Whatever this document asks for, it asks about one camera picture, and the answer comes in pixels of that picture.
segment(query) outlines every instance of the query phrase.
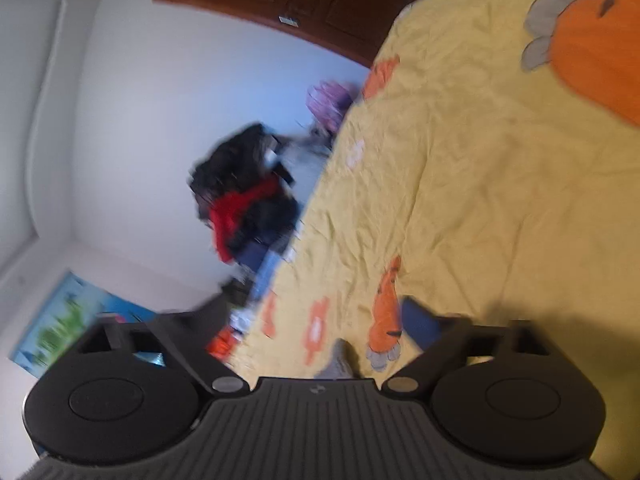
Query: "gray sock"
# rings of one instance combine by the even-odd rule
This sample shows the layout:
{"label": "gray sock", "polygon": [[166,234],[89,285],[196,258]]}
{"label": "gray sock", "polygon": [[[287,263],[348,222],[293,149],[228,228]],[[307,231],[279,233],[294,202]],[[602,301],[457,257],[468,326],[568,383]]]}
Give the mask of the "gray sock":
{"label": "gray sock", "polygon": [[336,339],[329,364],[314,379],[353,379],[353,371],[346,359],[347,342]]}

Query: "red jacket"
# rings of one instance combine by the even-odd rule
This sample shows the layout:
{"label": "red jacket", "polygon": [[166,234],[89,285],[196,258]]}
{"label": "red jacket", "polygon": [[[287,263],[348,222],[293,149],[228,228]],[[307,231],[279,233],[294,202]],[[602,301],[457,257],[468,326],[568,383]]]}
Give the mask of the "red jacket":
{"label": "red jacket", "polygon": [[226,241],[236,232],[242,215],[249,206],[264,198],[268,198],[280,189],[280,178],[276,174],[266,177],[260,184],[244,193],[230,191],[217,199],[209,209],[209,219],[213,224],[213,241],[218,250],[220,260],[226,264],[234,258],[226,248]]}

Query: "ribbed gray panel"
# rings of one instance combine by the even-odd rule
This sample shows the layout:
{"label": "ribbed gray panel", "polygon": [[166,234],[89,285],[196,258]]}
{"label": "ribbed gray panel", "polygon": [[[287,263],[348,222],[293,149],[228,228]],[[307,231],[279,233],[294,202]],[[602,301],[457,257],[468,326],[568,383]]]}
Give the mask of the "ribbed gray panel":
{"label": "ribbed gray panel", "polygon": [[264,379],[217,400],[186,439],[123,466],[40,460],[24,480],[603,480],[591,463],[520,471],[486,464],[444,439],[416,402],[372,381]]}

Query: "orange carrot print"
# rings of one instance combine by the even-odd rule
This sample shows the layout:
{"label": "orange carrot print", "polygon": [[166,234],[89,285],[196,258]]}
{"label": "orange carrot print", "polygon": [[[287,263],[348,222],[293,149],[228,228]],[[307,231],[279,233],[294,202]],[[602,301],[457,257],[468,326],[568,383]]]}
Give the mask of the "orange carrot print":
{"label": "orange carrot print", "polygon": [[640,126],[640,0],[536,0],[522,67],[549,63],[578,94]]}
{"label": "orange carrot print", "polygon": [[306,328],[305,338],[302,341],[306,349],[306,366],[309,366],[313,362],[316,352],[319,352],[324,344],[325,320],[328,309],[329,298],[325,296],[322,300],[315,301],[309,311],[309,325]]}
{"label": "orange carrot print", "polygon": [[369,76],[362,88],[362,97],[364,99],[371,99],[383,90],[391,79],[398,63],[400,63],[400,57],[396,55],[388,59],[380,60],[371,67],[371,72],[369,72]]}
{"label": "orange carrot print", "polygon": [[273,323],[273,311],[276,309],[276,294],[269,292],[262,310],[262,333],[269,339],[276,337],[276,326]]}
{"label": "orange carrot print", "polygon": [[402,326],[396,296],[396,276],[400,263],[400,256],[396,256],[382,275],[371,309],[373,325],[369,329],[367,358],[371,367],[378,372],[385,369],[387,361],[395,361],[400,357]]}

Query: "yellow bedsheet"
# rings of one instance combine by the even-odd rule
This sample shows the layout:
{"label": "yellow bedsheet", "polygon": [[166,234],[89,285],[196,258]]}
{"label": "yellow bedsheet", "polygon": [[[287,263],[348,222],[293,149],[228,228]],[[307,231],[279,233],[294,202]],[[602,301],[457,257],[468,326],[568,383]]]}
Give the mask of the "yellow bedsheet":
{"label": "yellow bedsheet", "polygon": [[593,458],[627,479],[640,471],[640,130],[550,68],[522,71],[533,1],[421,0],[396,21],[378,59],[399,64],[348,114],[276,274],[273,337],[258,317],[232,365],[252,383],[311,377],[342,337],[382,382],[418,353],[403,336],[383,372],[366,358],[380,277],[400,254],[398,296],[537,321],[604,396]]}

